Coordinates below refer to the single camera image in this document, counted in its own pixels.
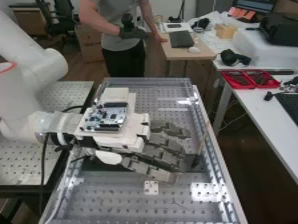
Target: black cable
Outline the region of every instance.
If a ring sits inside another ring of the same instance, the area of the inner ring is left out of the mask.
[[[62,112],[65,113],[65,112],[67,112],[69,110],[78,109],[78,108],[83,108],[83,105],[69,107],[69,108],[66,108],[65,110],[62,110]]]
[[[45,134],[43,139],[43,145],[42,145],[42,151],[41,151],[41,181],[40,181],[40,215],[42,215],[42,208],[43,208],[43,173],[45,173],[45,152],[46,152],[46,146],[47,146],[47,140],[49,140],[49,133]]]
[[[182,20],[183,20],[183,11],[185,11],[185,0],[182,0],[179,14],[178,14],[178,18],[181,18]]]
[[[90,157],[90,156],[81,156],[81,157],[73,159],[73,160],[70,161],[70,163],[74,163],[74,162],[77,162],[78,160],[85,159],[85,158],[89,158],[89,157]]]

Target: gray shirt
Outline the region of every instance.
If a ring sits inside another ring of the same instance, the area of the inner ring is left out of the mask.
[[[95,0],[95,2],[99,9],[99,15],[117,26],[122,26],[121,17],[125,13],[130,13],[135,16],[135,5],[138,0]],[[101,46],[110,51],[123,51],[133,48],[138,42],[139,39],[122,40],[118,36],[102,34]]]

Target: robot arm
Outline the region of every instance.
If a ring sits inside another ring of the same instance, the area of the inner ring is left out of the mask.
[[[75,138],[87,153],[103,163],[121,164],[155,180],[173,183],[179,172],[183,149],[166,135],[187,138],[187,130],[134,112],[135,93],[106,88],[83,115],[46,113],[36,94],[67,71],[62,55],[43,50],[0,11],[0,132],[4,137],[67,145]]]

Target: perforated metal table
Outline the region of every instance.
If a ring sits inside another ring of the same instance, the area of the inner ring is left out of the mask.
[[[61,111],[83,105],[93,82],[55,82],[38,94],[45,111]],[[54,174],[61,152],[49,146],[45,156],[45,185]],[[40,186],[41,145],[5,139],[0,134],[0,193],[32,192]]]
[[[129,87],[129,91],[137,93],[137,113],[147,112],[150,119],[166,120],[191,131],[191,139],[178,141],[187,156],[196,156],[200,160],[179,175],[175,184],[158,183],[158,195],[143,194],[146,176],[115,169],[106,171],[94,162],[90,168],[87,161],[77,161],[57,188],[62,189],[61,203],[55,203],[61,192],[57,190],[40,224],[55,206],[58,212],[50,224],[246,224],[212,130],[206,125],[208,120],[202,100],[189,79],[113,78],[105,80],[97,96],[106,87]],[[199,151],[204,130],[207,138]],[[74,153],[77,158],[83,155],[81,149]]]

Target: hand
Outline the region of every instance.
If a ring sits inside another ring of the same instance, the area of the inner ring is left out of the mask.
[[[125,31],[121,27],[118,36],[121,39],[146,39],[147,33],[137,27],[134,27],[130,31]]]
[[[155,33],[153,36],[154,36],[154,39],[157,40],[157,42],[159,42],[159,43],[167,42],[167,40],[165,38],[162,38],[158,33]]]

